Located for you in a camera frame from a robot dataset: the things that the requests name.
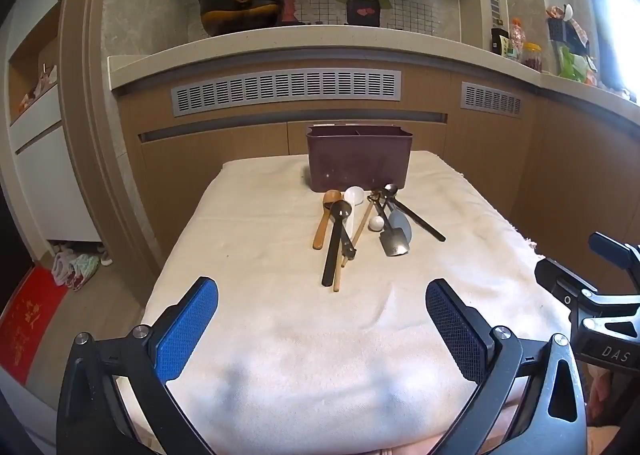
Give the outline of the metal shovel-shaped spoon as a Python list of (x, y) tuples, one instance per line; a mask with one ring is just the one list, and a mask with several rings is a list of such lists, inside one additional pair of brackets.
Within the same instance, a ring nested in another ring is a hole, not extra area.
[(380, 232), (380, 242), (387, 257), (394, 258), (407, 255), (409, 253), (409, 243), (404, 231), (400, 227), (392, 227), (390, 220), (381, 204), (382, 196), (378, 192), (373, 192), (370, 201), (374, 204), (378, 215), (383, 220), (382, 231)]

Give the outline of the wooden chopstick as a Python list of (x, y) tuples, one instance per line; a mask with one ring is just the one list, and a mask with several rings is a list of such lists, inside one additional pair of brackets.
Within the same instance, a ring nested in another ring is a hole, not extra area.
[(342, 279), (342, 263), (344, 260), (344, 256), (340, 253), (336, 259), (336, 266), (334, 270), (334, 279), (332, 284), (333, 293), (338, 293), (341, 289), (341, 279)]
[[(364, 230), (365, 227), (367, 227), (369, 219), (370, 219), (370, 215), (373, 209), (373, 205), (374, 205), (374, 201), (372, 200), (371, 197), (368, 197), (368, 201), (369, 204), (367, 206), (366, 211), (364, 212), (364, 215), (362, 216), (359, 226), (357, 227), (357, 230), (355, 232), (354, 238), (352, 239), (352, 245), (355, 246), (358, 244), (358, 241), (360, 240), (360, 236)], [(347, 262), (350, 260), (346, 255), (343, 255), (342, 257), (342, 261), (341, 261), (341, 267), (346, 267)]]

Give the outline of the black-handled steel spoon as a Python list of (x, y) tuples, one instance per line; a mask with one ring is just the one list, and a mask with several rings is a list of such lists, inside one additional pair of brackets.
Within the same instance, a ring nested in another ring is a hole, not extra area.
[(397, 193), (399, 189), (398, 186), (395, 186), (393, 183), (385, 184), (382, 189), (382, 193), (387, 203), (392, 204), (395, 208), (400, 210), (403, 214), (405, 214), (409, 219), (411, 219), (414, 223), (416, 223), (420, 228), (430, 233), (437, 241), (443, 243), (446, 241), (446, 236), (439, 232), (436, 227), (433, 227), (430, 223), (424, 220), (421, 216), (419, 216), (416, 212), (406, 206), (404, 203), (397, 198)]

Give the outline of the white ceramic spoon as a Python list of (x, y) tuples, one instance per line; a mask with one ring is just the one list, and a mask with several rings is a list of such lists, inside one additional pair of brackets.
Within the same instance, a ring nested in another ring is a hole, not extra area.
[(350, 214), (344, 220), (344, 227), (347, 235), (352, 237), (354, 235), (356, 208), (364, 201), (364, 189), (361, 186), (349, 186), (344, 192), (343, 200), (350, 206)]

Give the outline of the wooden spoon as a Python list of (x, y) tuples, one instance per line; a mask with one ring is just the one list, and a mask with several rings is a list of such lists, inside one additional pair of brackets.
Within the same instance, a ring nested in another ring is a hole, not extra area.
[(341, 198), (342, 192), (339, 190), (329, 190), (324, 193), (322, 198), (322, 216), (316, 233), (314, 233), (314, 240), (312, 241), (312, 248), (314, 250), (320, 250), (323, 247), (324, 239), (326, 238), (326, 228), (330, 220), (330, 209), (332, 205)]

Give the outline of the grey silicone spatula spoon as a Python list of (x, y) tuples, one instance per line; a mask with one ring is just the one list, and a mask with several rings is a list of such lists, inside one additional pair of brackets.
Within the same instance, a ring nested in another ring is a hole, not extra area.
[(412, 229), (409, 219), (399, 209), (393, 209), (388, 215), (390, 226), (393, 229), (399, 229), (404, 233), (407, 243), (412, 240)]

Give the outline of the crumpled cloth on floor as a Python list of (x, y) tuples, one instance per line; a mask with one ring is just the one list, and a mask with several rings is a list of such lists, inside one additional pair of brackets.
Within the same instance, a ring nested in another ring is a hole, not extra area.
[(58, 245), (51, 274), (56, 286), (78, 291), (96, 275), (99, 267), (109, 267), (112, 263), (113, 259), (103, 246), (94, 253), (77, 253), (70, 246)]

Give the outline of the white table cloth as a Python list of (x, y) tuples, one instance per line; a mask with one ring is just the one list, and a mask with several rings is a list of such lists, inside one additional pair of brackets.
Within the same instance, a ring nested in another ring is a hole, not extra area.
[(146, 304), (153, 322), (200, 276), (219, 305), (168, 387), (221, 454), (357, 454), (440, 435), (473, 391), (425, 309), (446, 279), (491, 325), (546, 340), (567, 310), (534, 275), (537, 255), (437, 155), (415, 152), (400, 199), (431, 224), (406, 256), (371, 232), (339, 291), (311, 246), (322, 198), (303, 155), (226, 163), (182, 231)]

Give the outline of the green plastic bag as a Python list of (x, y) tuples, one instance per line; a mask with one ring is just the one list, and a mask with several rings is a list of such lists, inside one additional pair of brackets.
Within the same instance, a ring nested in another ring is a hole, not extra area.
[(560, 45), (559, 50), (559, 76), (585, 84), (588, 79), (588, 72), (590, 71), (588, 59), (585, 56), (573, 53), (566, 45)]

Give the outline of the small grey vent grille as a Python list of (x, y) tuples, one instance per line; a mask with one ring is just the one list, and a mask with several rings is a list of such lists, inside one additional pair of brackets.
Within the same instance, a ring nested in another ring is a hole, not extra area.
[(510, 92), (473, 84), (473, 82), (462, 82), (460, 108), (508, 117), (521, 117), (523, 104), (520, 97)]

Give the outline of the orange-lid jar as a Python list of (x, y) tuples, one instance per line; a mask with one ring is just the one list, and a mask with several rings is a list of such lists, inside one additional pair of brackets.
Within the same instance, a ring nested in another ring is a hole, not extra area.
[(534, 42), (526, 41), (523, 45), (521, 63), (534, 71), (542, 71), (542, 50), (541, 46)]

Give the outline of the maroon plastic utensil holder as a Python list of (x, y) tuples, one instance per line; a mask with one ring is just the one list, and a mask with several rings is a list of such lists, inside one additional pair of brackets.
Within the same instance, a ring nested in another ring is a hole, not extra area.
[(413, 134), (398, 126), (311, 126), (306, 133), (309, 185), (317, 193), (406, 184)]

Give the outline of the black knife rack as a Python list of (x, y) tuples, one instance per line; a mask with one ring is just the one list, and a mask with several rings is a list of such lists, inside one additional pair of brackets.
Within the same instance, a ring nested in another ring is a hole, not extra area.
[(578, 56), (586, 56), (589, 51), (589, 40), (582, 42), (575, 27), (561, 19), (547, 19), (550, 40), (566, 45), (568, 50)]

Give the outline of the dark sauce bottle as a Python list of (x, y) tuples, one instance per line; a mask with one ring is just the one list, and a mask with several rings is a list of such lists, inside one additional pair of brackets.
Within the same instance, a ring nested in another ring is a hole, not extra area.
[(507, 56), (510, 46), (510, 35), (503, 27), (491, 29), (491, 51), (498, 56)]

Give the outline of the black and orange pan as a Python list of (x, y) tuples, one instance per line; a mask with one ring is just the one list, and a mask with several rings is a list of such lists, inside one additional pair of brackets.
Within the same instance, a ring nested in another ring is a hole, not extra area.
[(284, 0), (198, 0), (200, 19), (210, 37), (277, 26)]

